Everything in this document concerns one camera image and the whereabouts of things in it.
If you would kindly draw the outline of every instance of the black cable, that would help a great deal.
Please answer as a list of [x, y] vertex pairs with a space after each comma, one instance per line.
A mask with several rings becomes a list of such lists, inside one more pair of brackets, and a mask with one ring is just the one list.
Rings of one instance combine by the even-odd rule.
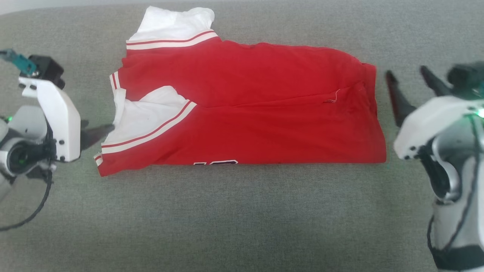
[[[472, 133], [474, 134], [474, 157], [475, 157], [474, 176], [472, 177], [472, 182], [471, 182], [471, 185], [470, 185], [470, 192], [469, 192], [469, 196], [467, 198], [466, 206], [462, 210], [462, 215], [460, 217], [459, 222], [457, 223], [457, 227], [455, 228], [454, 233], [452, 234], [451, 238], [449, 239], [447, 244], [442, 249], [443, 252], [446, 252], [451, 248], [452, 243], [455, 241], [455, 239], [457, 238], [457, 235], [461, 231], [461, 229], [462, 229], [462, 227], [463, 227], [463, 225], [464, 225], [464, 223], [467, 219], [467, 215], [469, 214], [470, 206], [472, 204], [472, 200], [474, 199], [474, 195], [475, 195], [475, 191], [476, 191], [476, 187], [477, 187], [477, 178], [478, 178], [478, 175], [479, 175], [479, 164], [481, 163], [480, 153], [482, 151], [482, 147], [481, 147], [481, 143], [479, 141], [479, 137], [477, 136], [477, 129], [476, 129], [476, 123], [474, 121], [474, 116], [469, 116], [469, 119], [470, 119], [470, 124], [471, 124], [471, 127], [472, 127]], [[430, 219], [428, 229], [427, 229], [427, 246], [430, 249], [430, 251], [432, 251], [432, 249], [433, 249], [432, 241], [430, 239], [430, 233], [432, 232], [433, 222], [434, 222], [434, 216], [432, 216], [432, 218]]]
[[21, 227], [21, 226], [25, 225], [26, 223], [32, 221], [32, 219], [34, 219], [37, 216], [37, 214], [44, 207], [44, 204], [47, 201], [47, 198], [49, 197], [50, 188], [52, 187], [52, 177], [49, 177], [45, 182], [47, 183], [47, 188], [45, 188], [44, 198], [42, 198], [42, 201], [40, 202], [37, 209], [33, 212], [33, 214], [31, 216], [27, 217], [27, 219], [25, 219], [24, 221], [22, 221], [20, 223], [17, 223], [17, 224], [11, 225], [11, 226], [7, 226], [7, 227], [0, 227], [0, 231], [8, 231], [10, 229]]
[[430, 234], [432, 233], [433, 222], [434, 222], [434, 216], [432, 215], [432, 217], [430, 218], [430, 221], [428, 222], [428, 228], [427, 228], [427, 246], [428, 246], [428, 250], [430, 250], [430, 252], [432, 252], [432, 250], [434, 249], [434, 247], [432, 246], [432, 240], [430, 239]]

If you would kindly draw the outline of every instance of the gray fabric surface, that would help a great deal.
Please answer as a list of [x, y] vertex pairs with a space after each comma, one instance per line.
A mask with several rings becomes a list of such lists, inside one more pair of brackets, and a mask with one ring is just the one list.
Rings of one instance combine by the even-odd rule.
[[[397, 128], [383, 73], [408, 98], [432, 97], [418, 74], [444, 76], [483, 58], [484, 1], [325, 0], [196, 2], [213, 29], [240, 43], [328, 46], [378, 67], [381, 165], [151, 166], [101, 179], [92, 156], [60, 165], [44, 210], [0, 233], [0, 271], [436, 271], [426, 248], [432, 192], [418, 162], [392, 150]], [[66, 91], [93, 125], [113, 119], [108, 75], [147, 5], [76, 7], [0, 16], [0, 48], [54, 57]], [[0, 63], [1, 114], [22, 104], [17, 71]], [[20, 179], [0, 205], [0, 224], [37, 207], [41, 181]]]

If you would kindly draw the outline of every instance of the red stripe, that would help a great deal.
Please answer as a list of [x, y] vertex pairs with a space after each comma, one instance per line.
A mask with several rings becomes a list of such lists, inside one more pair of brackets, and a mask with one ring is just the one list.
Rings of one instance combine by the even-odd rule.
[[215, 32], [213, 30], [210, 30], [210, 31], [206, 31], [206, 32], [203, 32], [203, 33], [200, 33], [198, 34], [197, 36], [191, 38], [191, 39], [188, 39], [188, 40], [183, 40], [183, 41], [173, 41], [173, 40], [158, 40], [158, 41], [148, 41], [148, 42], [139, 42], [139, 43], [126, 43], [127, 45], [145, 45], [145, 44], [154, 44], [154, 43], [186, 43], [186, 42], [189, 42], [195, 38], [198, 38], [200, 37], [201, 35], [205, 35], [207, 33], [212, 33], [212, 32]]
[[180, 116], [186, 109], [186, 107], [188, 107], [188, 105], [190, 104], [191, 102], [189, 101], [182, 109], [181, 111], [173, 118], [171, 118], [170, 120], [164, 122], [161, 126], [159, 126], [156, 130], [154, 130], [153, 132], [147, 134], [147, 135], [144, 135], [144, 136], [141, 136], [141, 137], [138, 137], [138, 138], [135, 138], [135, 139], [132, 139], [132, 140], [129, 140], [129, 141], [126, 141], [126, 142], [123, 142], [123, 143], [119, 143], [119, 144], [112, 144], [112, 145], [101, 145], [103, 148], [107, 148], [107, 147], [115, 147], [115, 146], [121, 146], [121, 145], [125, 145], [125, 144], [129, 144], [131, 142], [134, 142], [134, 141], [138, 141], [139, 139], [143, 139], [143, 138], [146, 138], [150, 135], [153, 135], [154, 133], [156, 133], [157, 131], [159, 131], [162, 127], [164, 127], [166, 124], [168, 124], [169, 122], [175, 120], [178, 116]]
[[114, 89], [116, 90], [118, 88], [118, 85], [116, 84], [116, 78], [114, 77], [114, 74], [112, 74], [111, 76], [113, 77]]

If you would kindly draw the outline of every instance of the red jersey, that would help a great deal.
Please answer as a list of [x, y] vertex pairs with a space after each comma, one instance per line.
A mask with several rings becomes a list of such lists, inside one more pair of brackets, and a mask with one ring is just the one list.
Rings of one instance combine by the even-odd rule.
[[152, 164], [382, 163], [376, 69], [331, 48], [222, 41], [214, 14], [150, 7], [110, 76], [102, 176]]

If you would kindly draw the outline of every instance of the white sleeve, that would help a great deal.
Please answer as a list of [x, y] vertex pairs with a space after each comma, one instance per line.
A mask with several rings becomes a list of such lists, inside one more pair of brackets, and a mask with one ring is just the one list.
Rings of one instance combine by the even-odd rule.
[[210, 31], [215, 13], [208, 8], [193, 8], [186, 12], [175, 12], [150, 6], [138, 31], [129, 41], [188, 40]]
[[181, 122], [196, 106], [172, 86], [158, 88], [139, 101], [129, 101], [125, 96], [125, 89], [115, 90], [113, 123], [116, 128], [101, 144], [102, 154], [124, 151], [158, 137]]

